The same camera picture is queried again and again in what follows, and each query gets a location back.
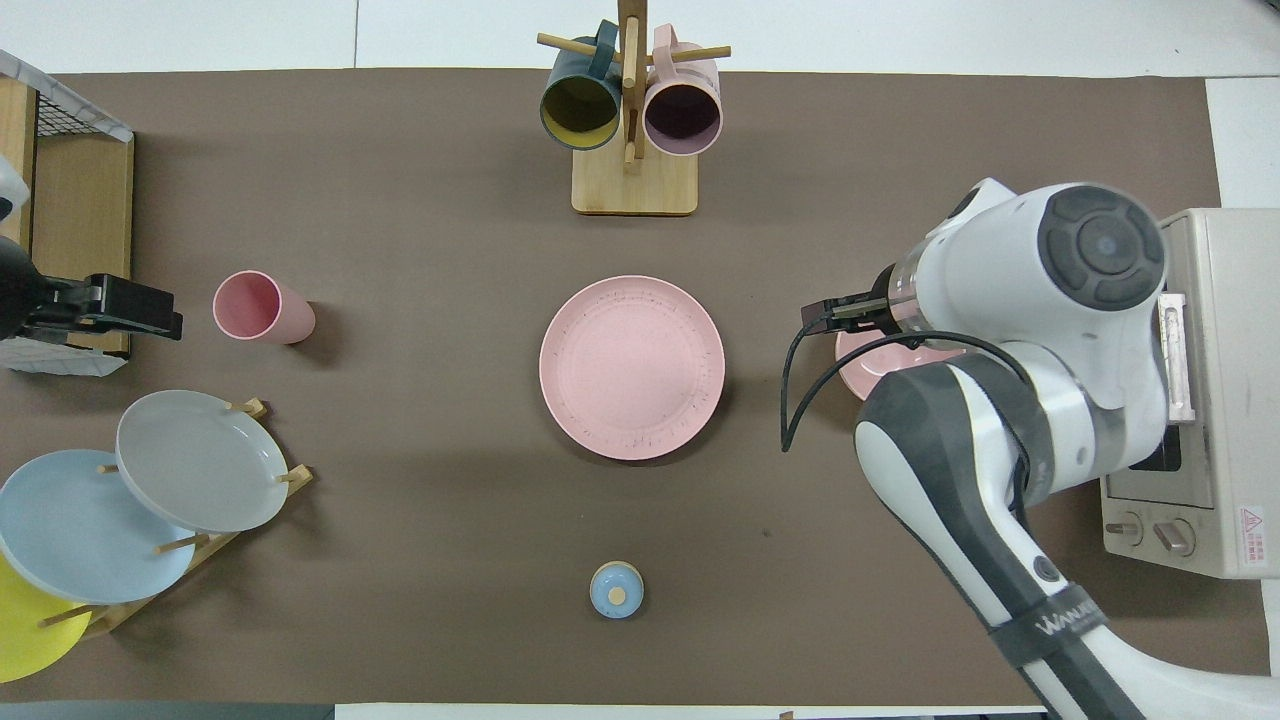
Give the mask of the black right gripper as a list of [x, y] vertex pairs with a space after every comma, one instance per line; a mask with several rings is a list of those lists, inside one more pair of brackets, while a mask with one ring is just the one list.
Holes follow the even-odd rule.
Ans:
[[892, 318], [888, 297], [893, 269], [895, 265], [883, 269], [867, 292], [824, 299], [804, 306], [801, 309], [803, 333], [878, 331], [883, 336], [895, 334], [896, 320]]

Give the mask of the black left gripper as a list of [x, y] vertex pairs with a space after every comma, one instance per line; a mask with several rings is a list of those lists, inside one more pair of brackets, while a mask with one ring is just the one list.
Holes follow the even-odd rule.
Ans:
[[26, 337], [64, 342], [69, 334], [150, 334], [179, 341], [183, 316], [174, 296], [116, 275], [82, 281], [46, 275], [44, 296], [26, 319]]

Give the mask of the small pink bowl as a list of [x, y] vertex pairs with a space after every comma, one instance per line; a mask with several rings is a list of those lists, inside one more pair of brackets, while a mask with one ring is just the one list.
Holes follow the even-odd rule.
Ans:
[[[840, 360], [846, 354], [882, 337], [883, 334], [877, 329], [836, 333], [835, 357]], [[965, 348], [938, 350], [928, 345], [911, 348], [901, 343], [890, 343], [855, 357], [840, 370], [840, 377], [860, 400], [865, 400], [876, 384], [891, 372], [942, 361], [965, 352]]]

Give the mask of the pink plastic cup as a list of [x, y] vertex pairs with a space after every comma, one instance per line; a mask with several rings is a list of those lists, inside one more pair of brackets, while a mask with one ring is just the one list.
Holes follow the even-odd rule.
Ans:
[[316, 324], [301, 293], [257, 270], [227, 277], [215, 291], [211, 309], [218, 328], [241, 341], [294, 345], [307, 340]]

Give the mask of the wooden shelf unit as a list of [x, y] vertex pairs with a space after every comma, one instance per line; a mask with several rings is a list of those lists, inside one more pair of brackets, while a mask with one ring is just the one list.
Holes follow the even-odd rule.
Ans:
[[41, 138], [37, 100], [0, 74], [0, 234], [45, 275], [131, 278], [134, 140]]

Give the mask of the large pink plate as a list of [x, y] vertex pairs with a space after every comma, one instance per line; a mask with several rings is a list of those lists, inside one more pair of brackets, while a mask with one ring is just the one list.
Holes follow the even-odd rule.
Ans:
[[724, 346], [705, 307], [649, 275], [591, 283], [552, 318], [538, 359], [556, 424], [618, 461], [666, 456], [692, 441], [724, 388]]

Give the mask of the light blue plate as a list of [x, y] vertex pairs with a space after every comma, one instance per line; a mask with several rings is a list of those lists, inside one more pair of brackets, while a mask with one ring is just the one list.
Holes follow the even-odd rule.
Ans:
[[0, 552], [28, 582], [91, 605], [159, 594], [188, 570], [196, 547], [157, 553], [192, 532], [143, 506], [116, 473], [113, 454], [69, 448], [35, 457], [0, 487]]

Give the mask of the wooden mug tree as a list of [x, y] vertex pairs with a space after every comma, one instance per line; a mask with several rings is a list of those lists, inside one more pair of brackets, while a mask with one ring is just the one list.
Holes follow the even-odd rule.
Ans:
[[[698, 209], [698, 159], [707, 150], [694, 156], [676, 156], [662, 152], [648, 142], [643, 128], [643, 104], [658, 26], [652, 28], [648, 24], [646, 0], [616, 0], [616, 4], [617, 17], [612, 22], [620, 29], [614, 53], [614, 60], [622, 70], [620, 128], [599, 149], [570, 149], [573, 155], [571, 206], [584, 215], [687, 217]], [[558, 54], [562, 49], [589, 54], [591, 49], [579, 42], [579, 38], [540, 33], [538, 42], [554, 47]], [[700, 46], [699, 50], [676, 53], [675, 60], [713, 59], [717, 64], [730, 55], [728, 46]]]

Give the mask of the pink mug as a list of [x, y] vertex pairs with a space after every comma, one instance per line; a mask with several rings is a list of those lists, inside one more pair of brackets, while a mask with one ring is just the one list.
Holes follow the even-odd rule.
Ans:
[[671, 23], [654, 31], [643, 128], [648, 142], [662, 152], [694, 156], [708, 150], [721, 135], [718, 65], [713, 59], [675, 60], [676, 53], [699, 49], [696, 44], [678, 41]]

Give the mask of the dark green mug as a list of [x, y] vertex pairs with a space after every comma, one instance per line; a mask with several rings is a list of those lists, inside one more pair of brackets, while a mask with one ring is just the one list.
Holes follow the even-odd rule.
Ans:
[[575, 151], [599, 149], [620, 128], [622, 70], [614, 60], [618, 26], [603, 19], [594, 36], [582, 36], [589, 54], [562, 49], [540, 100], [547, 133]]

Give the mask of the yellow plate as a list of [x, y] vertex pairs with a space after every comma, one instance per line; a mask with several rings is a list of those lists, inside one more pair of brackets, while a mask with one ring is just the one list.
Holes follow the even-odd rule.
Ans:
[[50, 626], [40, 623], [78, 607], [32, 585], [0, 553], [0, 683], [38, 673], [69, 652], [91, 616], [83, 612]]

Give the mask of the beige toaster oven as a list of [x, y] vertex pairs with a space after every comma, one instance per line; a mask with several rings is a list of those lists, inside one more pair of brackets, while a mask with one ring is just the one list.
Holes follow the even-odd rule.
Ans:
[[1280, 579], [1280, 209], [1188, 209], [1162, 231], [1170, 423], [1152, 455], [1102, 478], [1103, 546]]

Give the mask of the brown table mat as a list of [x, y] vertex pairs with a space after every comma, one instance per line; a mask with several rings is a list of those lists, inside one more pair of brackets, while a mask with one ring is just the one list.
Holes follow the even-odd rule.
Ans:
[[[63, 81], [133, 128], [134, 277], [186, 327], [105, 378], [0, 373], [0, 480], [110, 448], [170, 388], [264, 398], [315, 478], [0, 702], [1030, 705], [863, 479], [841, 382], [780, 452], [800, 310], [867, 290], [986, 177], [1220, 204], [1202, 79], [728, 73], [685, 218], [572, 210], [544, 70]], [[301, 293], [312, 334], [224, 334], [242, 270]], [[639, 464], [571, 441], [538, 380], [562, 304], [630, 274], [692, 295], [727, 359], [707, 427]], [[614, 560], [645, 587], [621, 620], [588, 597]]]

